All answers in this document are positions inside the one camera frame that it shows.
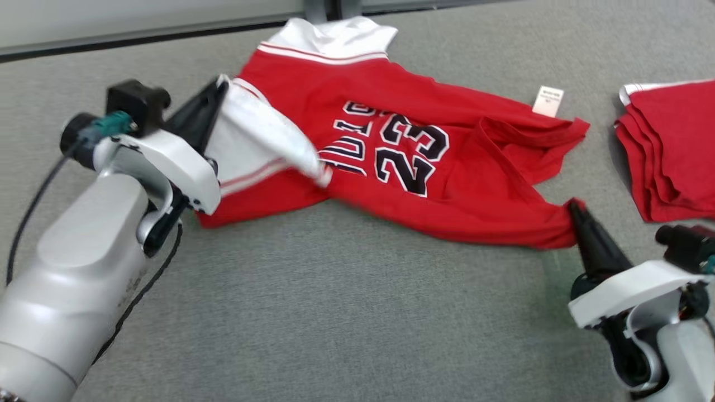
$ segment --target gray table surface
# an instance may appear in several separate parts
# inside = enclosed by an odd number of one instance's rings
[[[708,0],[514,1],[376,17],[399,28],[390,57],[438,81],[531,103],[566,91],[559,117],[591,123],[562,173],[538,186],[576,196],[633,261],[658,258],[657,225],[631,200],[613,138],[628,82],[715,77]],[[101,113],[134,77],[174,104],[237,72],[276,32],[166,41],[0,64],[0,243],[9,245],[59,156],[59,129]],[[91,181],[68,166],[31,221],[41,231]],[[182,247],[76,401],[607,401],[621,395],[606,343],[566,303],[577,249],[445,242],[329,201],[202,230]]]

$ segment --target white trim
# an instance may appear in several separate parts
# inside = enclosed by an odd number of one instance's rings
[[[346,64],[353,64],[358,62],[364,62],[367,60],[375,59],[387,59],[388,55],[386,53],[369,53],[362,54],[360,56],[349,57],[344,59],[336,59],[327,56],[323,56],[314,52],[307,52],[305,50],[291,49],[287,47],[278,47],[273,44],[266,46],[267,44],[261,44],[258,46],[258,50],[264,53],[276,54],[278,56],[294,57],[296,59],[309,60],[311,62],[318,62],[323,64],[330,64],[335,66],[342,66]]]
[[[267,43],[289,49],[344,59],[364,54],[385,53],[398,30],[364,16],[313,25],[291,18]]]
[[[712,79],[697,79],[694,81],[668,82],[663,84],[626,84],[623,85],[618,91],[618,97],[621,98],[621,103],[624,106],[628,106],[631,104],[631,95],[636,92],[650,91],[651,89],[658,88],[676,87],[678,85],[694,84],[707,81],[712,81]]]
[[[261,92],[258,88],[256,88],[250,82],[248,82],[245,79],[240,78],[240,77],[236,77],[236,78],[232,79],[231,82],[233,84],[240,86],[240,87],[243,87],[243,89],[246,89],[248,92],[254,94],[255,96],[258,97],[258,99],[261,99],[261,101],[263,101],[263,103],[270,106],[270,102],[268,102],[268,98],[263,94],[263,92]]]
[[[245,190],[246,188],[251,187],[251,186],[257,184],[258,182],[261,182],[264,179],[266,179],[270,176],[273,176],[276,173],[278,173],[282,170],[286,170],[288,167],[290,167],[287,162],[277,163],[277,164],[274,164],[273,166],[268,166],[269,164],[262,167],[261,169],[263,169],[263,170],[259,170],[260,173],[258,173],[257,175],[251,175],[251,176],[247,177],[245,180],[233,182],[227,186],[221,186],[221,197],[225,197],[229,194],[233,194],[234,192],[239,192],[241,190]]]

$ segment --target gray wall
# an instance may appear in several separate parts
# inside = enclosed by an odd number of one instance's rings
[[[282,21],[303,0],[4,0],[0,54]]]
[[[343,0],[348,3],[358,0]],[[493,3],[507,0],[362,0],[363,12],[400,11],[410,9],[445,8],[468,4]]]

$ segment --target stack of folded clothes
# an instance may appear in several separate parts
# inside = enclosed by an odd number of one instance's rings
[[[616,135],[647,222],[715,217],[715,80],[628,84]]]

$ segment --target cable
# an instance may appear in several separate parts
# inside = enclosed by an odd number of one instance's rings
[[[177,253],[177,250],[179,249],[179,244],[181,243],[181,236],[184,232],[183,229],[183,224],[181,221],[179,221],[177,225],[177,238],[174,241],[174,245],[172,246],[172,250],[169,251],[169,255],[167,256],[167,259],[164,260],[162,263],[162,266],[159,267],[159,270],[152,276],[152,279],[149,280],[149,282],[137,293],[137,296],[134,297],[134,300],[129,304],[129,307],[124,311],[124,314],[119,318],[119,321],[117,321],[117,326],[114,328],[114,334],[109,338],[107,342],[104,343],[101,349],[99,349],[99,352],[97,353],[96,358],[94,358],[94,361],[92,364],[95,364],[103,355],[104,352],[109,349],[109,347],[112,345],[114,342],[114,339],[117,338],[117,335],[119,335],[119,332],[122,330],[122,325],[124,325],[125,320],[129,317],[129,314],[132,313],[132,310],[134,310],[134,307],[139,304],[140,301],[142,301],[142,298],[144,295],[149,292],[149,290],[154,286],[154,284],[159,280],[159,278],[162,276],[164,273],[164,270],[167,269],[169,264],[172,262],[172,258],[174,258],[174,255]]]
[[[60,169],[62,169],[62,166],[64,165],[65,162],[67,162],[68,159],[71,159],[74,156],[74,153],[77,151],[77,149],[84,144],[85,140],[78,140],[76,141],[68,150],[67,152],[62,155],[62,157],[57,161],[57,163],[54,164],[54,167],[50,171],[50,173],[45,177],[45,180],[42,182],[42,185],[40,186],[39,190],[37,190],[37,193],[35,193],[34,198],[32,199],[32,202],[30,202],[30,206],[27,207],[27,211],[25,211],[25,216],[22,217],[22,221],[20,221],[20,225],[17,227],[17,231],[15,232],[15,236],[12,239],[12,246],[10,247],[10,254],[8,255],[7,258],[7,272],[6,272],[6,277],[5,277],[5,286],[9,285],[10,282],[12,282],[12,275],[14,273],[15,269],[15,254],[17,254],[17,248],[20,244],[20,238],[22,237],[22,233],[25,231],[25,227],[27,226],[27,222],[30,220],[30,217],[32,216],[32,213],[35,211],[35,208],[39,204],[40,200],[42,199],[42,196],[44,195],[45,191],[47,191],[47,188],[49,187],[50,182],[54,180],[54,178],[57,176],[57,173],[59,173]]]
[[[713,338],[713,342],[715,342],[715,325],[713,325],[713,322],[710,321],[710,318],[703,317],[703,322],[705,322],[705,326],[708,327],[708,331],[710,331],[710,336]]]

